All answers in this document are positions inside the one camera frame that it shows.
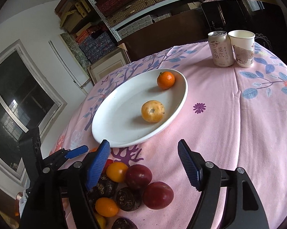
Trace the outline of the person's left hand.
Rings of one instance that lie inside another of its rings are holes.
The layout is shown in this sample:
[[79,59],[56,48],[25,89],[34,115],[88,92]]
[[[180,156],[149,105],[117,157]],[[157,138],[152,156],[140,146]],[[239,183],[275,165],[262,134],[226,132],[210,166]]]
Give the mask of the person's left hand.
[[15,199],[15,216],[17,217],[22,216],[27,200],[28,200],[28,194],[25,191],[19,192],[17,194]]

